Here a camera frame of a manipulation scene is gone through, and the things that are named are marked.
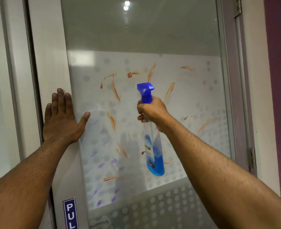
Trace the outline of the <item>person's right hand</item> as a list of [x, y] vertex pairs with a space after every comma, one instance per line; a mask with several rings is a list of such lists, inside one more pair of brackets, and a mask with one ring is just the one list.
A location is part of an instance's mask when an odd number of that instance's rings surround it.
[[160, 98], [153, 96], [153, 101], [150, 105], [153, 110], [153, 120], [150, 122], [155, 123], [160, 132], [166, 134], [181, 126], [181, 124], [167, 111], [166, 105]]

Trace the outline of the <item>person's left hand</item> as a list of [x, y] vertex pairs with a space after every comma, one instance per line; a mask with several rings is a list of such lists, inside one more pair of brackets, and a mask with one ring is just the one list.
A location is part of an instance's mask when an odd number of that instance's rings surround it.
[[79, 122], [77, 122], [75, 118], [72, 96], [68, 92], [64, 92], [64, 94], [66, 100], [66, 113], [61, 115], [58, 115], [58, 94], [57, 92], [52, 94], [52, 116], [48, 122], [44, 122], [44, 142], [61, 141], [63, 144], [70, 145], [77, 142], [83, 135], [78, 132]]

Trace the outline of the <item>blue glass cleaner spray bottle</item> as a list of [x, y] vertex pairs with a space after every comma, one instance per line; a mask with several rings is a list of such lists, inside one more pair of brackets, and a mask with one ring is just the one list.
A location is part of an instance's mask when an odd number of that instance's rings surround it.
[[[151, 92], [154, 87], [150, 83], [137, 84], [137, 90], [141, 95], [143, 104], [151, 104], [153, 101]], [[165, 167], [162, 155], [160, 132], [155, 123], [144, 117], [143, 138], [146, 153], [146, 165], [149, 171], [158, 177], [165, 174]]]

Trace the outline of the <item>person's left forearm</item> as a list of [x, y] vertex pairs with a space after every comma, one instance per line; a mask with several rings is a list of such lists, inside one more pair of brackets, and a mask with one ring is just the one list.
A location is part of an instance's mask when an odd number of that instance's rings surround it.
[[51, 138], [0, 178], [0, 229], [38, 229], [55, 171], [76, 140]]

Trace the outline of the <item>person's right forearm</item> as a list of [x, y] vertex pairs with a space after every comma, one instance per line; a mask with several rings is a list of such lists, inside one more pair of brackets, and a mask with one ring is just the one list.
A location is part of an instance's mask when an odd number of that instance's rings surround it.
[[156, 123], [171, 142], [215, 224], [222, 229], [281, 229], [281, 198], [173, 117]]

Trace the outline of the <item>fixed glass side panel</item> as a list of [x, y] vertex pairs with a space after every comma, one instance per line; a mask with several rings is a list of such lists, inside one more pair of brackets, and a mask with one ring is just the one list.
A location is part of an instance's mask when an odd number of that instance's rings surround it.
[[0, 0], [0, 178], [40, 145], [25, 0]]

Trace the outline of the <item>frosted glass door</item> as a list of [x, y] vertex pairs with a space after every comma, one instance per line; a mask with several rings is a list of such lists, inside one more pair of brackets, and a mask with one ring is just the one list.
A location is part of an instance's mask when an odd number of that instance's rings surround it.
[[44, 114], [57, 88], [91, 116], [52, 183], [57, 229], [75, 198], [79, 229], [217, 229], [168, 138], [165, 174], [146, 165], [138, 83], [246, 171], [251, 147], [233, 0], [26, 0]]

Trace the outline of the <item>blue door sign sticker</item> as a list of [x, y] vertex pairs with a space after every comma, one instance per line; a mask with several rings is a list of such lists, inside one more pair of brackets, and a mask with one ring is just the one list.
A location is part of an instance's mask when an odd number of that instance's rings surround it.
[[66, 229], [79, 229], [76, 199], [72, 198], [63, 201], [62, 203], [63, 203], [63, 209], [65, 214]]

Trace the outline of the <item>silver door hinge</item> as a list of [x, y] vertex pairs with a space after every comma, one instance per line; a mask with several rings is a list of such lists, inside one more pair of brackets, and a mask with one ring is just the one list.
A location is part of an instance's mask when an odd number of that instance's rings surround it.
[[257, 175], [257, 161], [256, 161], [256, 152], [254, 148], [247, 147], [246, 148], [247, 159], [248, 159], [248, 168], [249, 173], [251, 173], [254, 177], [258, 177]]
[[237, 18], [242, 14], [242, 2], [241, 0], [233, 0], [233, 8], [234, 8], [234, 18]]

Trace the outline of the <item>white door frame post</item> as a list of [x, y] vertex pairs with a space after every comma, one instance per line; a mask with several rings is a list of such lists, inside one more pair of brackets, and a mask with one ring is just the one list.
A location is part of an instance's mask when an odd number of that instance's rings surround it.
[[281, 196], [264, 0], [241, 0], [257, 176]]

